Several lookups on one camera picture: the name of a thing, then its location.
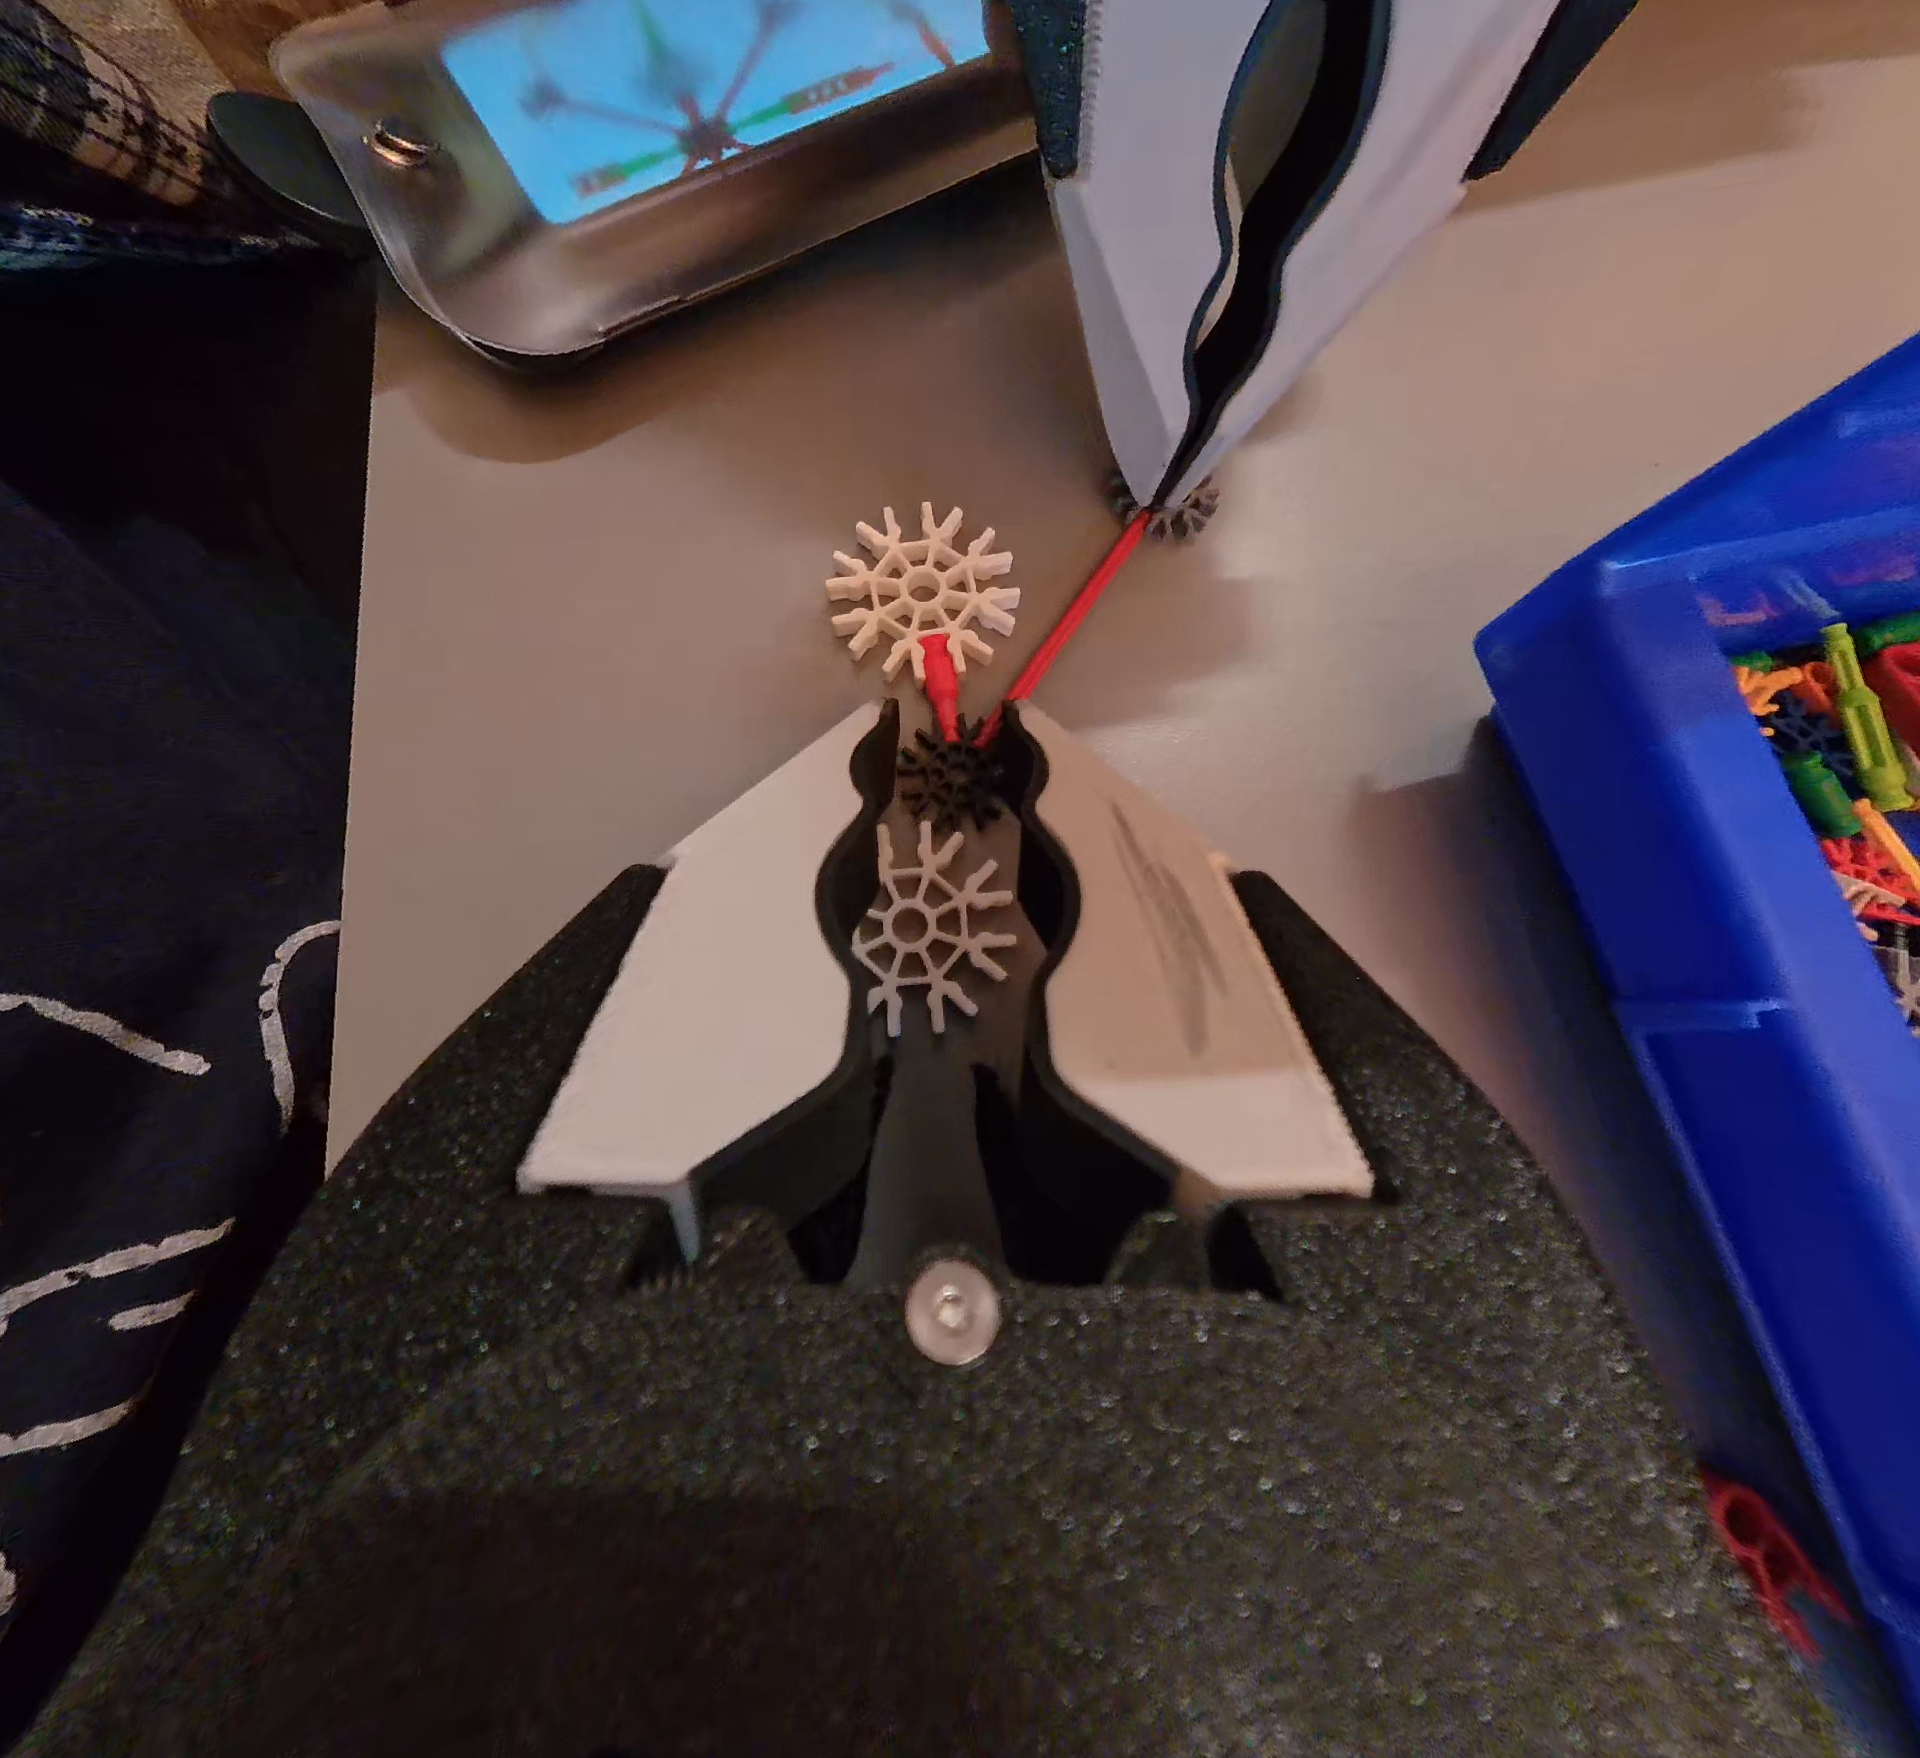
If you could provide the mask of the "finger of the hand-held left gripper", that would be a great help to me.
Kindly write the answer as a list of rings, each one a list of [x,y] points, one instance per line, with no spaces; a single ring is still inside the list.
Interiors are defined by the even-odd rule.
[[[1244,441],[1456,206],[1559,2],[1319,0],[1306,100],[1247,199],[1232,290],[1188,344],[1191,409],[1166,505]]]
[[[1230,251],[1226,125],[1275,2],[1085,2],[1076,162],[1050,206],[1102,424],[1140,507],[1191,419],[1195,327]]]

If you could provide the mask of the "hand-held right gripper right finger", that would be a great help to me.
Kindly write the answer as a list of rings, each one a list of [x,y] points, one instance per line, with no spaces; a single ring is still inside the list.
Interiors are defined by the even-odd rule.
[[[1037,703],[1023,845],[1061,886],[1030,1059],[1048,1094],[1216,1202],[1371,1200],[1378,1176],[1195,827]]]

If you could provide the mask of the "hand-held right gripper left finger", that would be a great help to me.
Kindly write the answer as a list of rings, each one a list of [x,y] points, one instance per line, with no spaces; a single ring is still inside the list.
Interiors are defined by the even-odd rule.
[[[721,1214],[790,1230],[862,1188],[880,1064],[852,933],[897,753],[899,703],[864,703],[670,851],[520,1193],[660,1202],[695,1258]]]

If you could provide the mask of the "white snowflake connector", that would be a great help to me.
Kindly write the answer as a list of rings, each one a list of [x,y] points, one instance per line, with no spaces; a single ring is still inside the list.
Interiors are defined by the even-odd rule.
[[[864,1007],[896,1045],[917,1007],[942,1037],[954,1018],[978,1016],[978,991],[1010,978],[1019,933],[1002,919],[1014,895],[995,858],[974,858],[959,831],[939,838],[930,823],[899,851],[889,823],[875,829],[878,892],[852,931]]]
[[[995,642],[1017,632],[1021,589],[1007,579],[1014,557],[999,548],[989,526],[964,529],[964,512],[919,508],[917,525],[901,525],[893,508],[880,522],[858,522],[856,548],[832,557],[826,579],[831,632],[853,659],[878,657],[891,683],[911,673],[925,683],[925,642],[946,639],[957,676],[993,663]]]

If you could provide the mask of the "black snowflake connector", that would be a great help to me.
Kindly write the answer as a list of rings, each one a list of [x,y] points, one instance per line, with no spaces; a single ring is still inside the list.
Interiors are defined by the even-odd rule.
[[[962,722],[955,739],[917,729],[901,746],[896,778],[899,806],[939,834],[985,831],[1007,811],[997,746],[986,720]]]

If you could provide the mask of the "grey snowflake connector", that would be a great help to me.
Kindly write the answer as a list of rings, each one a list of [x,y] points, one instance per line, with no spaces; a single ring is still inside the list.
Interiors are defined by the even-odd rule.
[[[1190,542],[1212,522],[1221,489],[1216,477],[1203,479],[1180,505],[1148,510],[1134,499],[1129,486],[1118,469],[1109,469],[1102,484],[1102,494],[1116,522],[1127,526],[1140,519],[1145,522],[1141,535],[1148,542]]]

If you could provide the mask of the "long red rod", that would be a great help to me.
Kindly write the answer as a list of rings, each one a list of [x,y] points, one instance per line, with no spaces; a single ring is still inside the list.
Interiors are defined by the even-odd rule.
[[[1007,689],[1002,708],[1010,709],[1013,706],[1029,700],[1041,686],[1046,682],[1055,665],[1061,662],[1070,642],[1081,634],[1092,615],[1098,611],[1105,594],[1109,593],[1116,579],[1129,566],[1134,557],[1140,551],[1140,545],[1148,538],[1155,516],[1151,512],[1136,512],[1129,522],[1125,522],[1116,545],[1105,553],[1089,579],[1081,585],[1073,600],[1067,605],[1063,615],[1050,628],[1046,637],[1041,642],[1037,652],[1030,655],[1027,665],[1021,668],[1021,673]]]

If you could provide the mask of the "blue plastic storage bin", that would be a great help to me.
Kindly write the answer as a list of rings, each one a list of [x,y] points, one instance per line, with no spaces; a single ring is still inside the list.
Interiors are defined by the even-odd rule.
[[[1474,650],[1614,1016],[1915,1704],[1917,1045],[1730,673],[1917,611],[1917,343],[1548,574]]]

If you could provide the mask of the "pile of colourful construction pieces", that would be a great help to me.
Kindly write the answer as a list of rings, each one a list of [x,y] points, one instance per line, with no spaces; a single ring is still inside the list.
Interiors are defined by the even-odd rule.
[[[1917,1031],[1917,614],[1825,624],[1730,659],[1822,861]]]

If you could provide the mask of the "smartphone with lit screen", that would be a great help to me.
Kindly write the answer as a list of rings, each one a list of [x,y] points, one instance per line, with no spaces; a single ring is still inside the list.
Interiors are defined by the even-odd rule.
[[[551,0],[442,48],[451,84],[551,226],[986,56],[981,0]]]

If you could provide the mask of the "person's torso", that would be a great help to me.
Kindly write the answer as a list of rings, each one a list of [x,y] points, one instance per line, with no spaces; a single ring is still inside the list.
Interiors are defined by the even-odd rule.
[[[3,0],[3,1754],[316,1188],[371,270],[211,139],[359,0]]]

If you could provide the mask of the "red connector piece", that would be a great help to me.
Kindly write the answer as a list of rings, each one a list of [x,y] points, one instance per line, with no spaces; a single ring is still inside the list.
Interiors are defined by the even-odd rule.
[[[1812,1617],[1850,1629],[1848,1600],[1761,1492],[1706,1464],[1699,1475],[1711,1522],[1769,1628],[1799,1658],[1822,1662]]]

